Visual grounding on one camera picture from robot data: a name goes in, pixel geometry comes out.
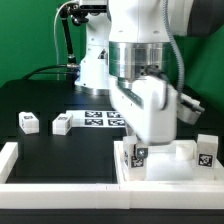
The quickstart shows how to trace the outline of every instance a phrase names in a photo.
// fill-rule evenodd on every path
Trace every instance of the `white border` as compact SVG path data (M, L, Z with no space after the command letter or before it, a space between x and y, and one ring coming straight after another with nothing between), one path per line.
M224 183L215 183L0 184L0 209L224 209Z

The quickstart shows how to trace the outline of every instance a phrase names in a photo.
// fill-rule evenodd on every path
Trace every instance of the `black cable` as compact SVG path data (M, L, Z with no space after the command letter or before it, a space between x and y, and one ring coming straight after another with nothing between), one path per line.
M32 71L31 73L23 76L22 79L29 79L32 75L34 75L34 74L36 74L38 72L49 70L49 69L53 69L53 68L67 68L67 65L50 65L50 66L38 68L38 69Z
M46 74L46 75L48 75L48 74L52 74L52 75L57 75L57 74L62 74L62 75L73 75L74 74L74 72L37 72L37 73L35 73L35 74Z

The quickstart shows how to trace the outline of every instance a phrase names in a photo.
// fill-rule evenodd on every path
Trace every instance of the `cable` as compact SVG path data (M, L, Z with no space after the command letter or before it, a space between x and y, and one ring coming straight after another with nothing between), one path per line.
M57 13L55 15L54 18L54 45L55 45L55 51L56 51L56 61L57 61L57 65L59 65L59 48L58 48L58 40L57 40L57 19L58 19L58 15L60 13L60 11L62 10L62 8L70 3L74 3L73 1L68 1L66 3L64 3L58 10Z
M170 40L170 44L173 48L173 52L175 54L175 57L177 59L177 65L178 65L178 83L177 83L177 92L178 92L178 99L180 102L183 101L182 99L182 92L183 92L183 86L184 86L184 79L185 79L185 68L184 68L184 62L183 58L181 56L180 50L177 46L177 43L173 37L172 30L169 25L169 18L168 18L168 2L169 0L163 0L163 20L164 25L166 28L167 35Z
M31 73L25 75L22 77L22 79L29 79L32 75L41 72L41 71L45 71L45 70L49 70L49 69L53 69L53 68L67 68L67 65L51 65L51 66L46 66L46 67L42 67L42 68L38 68L34 71L32 71Z

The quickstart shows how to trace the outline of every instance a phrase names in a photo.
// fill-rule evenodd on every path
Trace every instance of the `cube with marker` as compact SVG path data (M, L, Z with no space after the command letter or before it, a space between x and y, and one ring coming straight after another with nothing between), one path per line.
M66 135L72 127L72 114L59 114L53 121L53 134Z
M201 168L214 168L218 152L218 136L198 135L196 165Z
M25 134L39 133L39 120L31 112L19 113L19 126Z

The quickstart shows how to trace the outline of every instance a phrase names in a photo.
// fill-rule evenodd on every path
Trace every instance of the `green wall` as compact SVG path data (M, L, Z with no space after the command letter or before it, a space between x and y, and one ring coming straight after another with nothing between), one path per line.
M36 68L56 64L53 40L54 16L57 6L64 2L64 0L0 1L0 86L8 80L21 78ZM78 59L80 55L84 55L84 49L80 49L79 45L84 38L83 30L73 27L71 29L74 51ZM60 19L57 31L60 62L66 63L67 54Z
M56 7L63 0L0 1L0 86L32 70L56 64L53 22ZM60 62L67 54L60 20L58 38ZM85 54L85 28L72 28L78 60ZM186 65L186 84L224 112L224 27L209 38L177 38ZM172 75L177 76L172 57Z

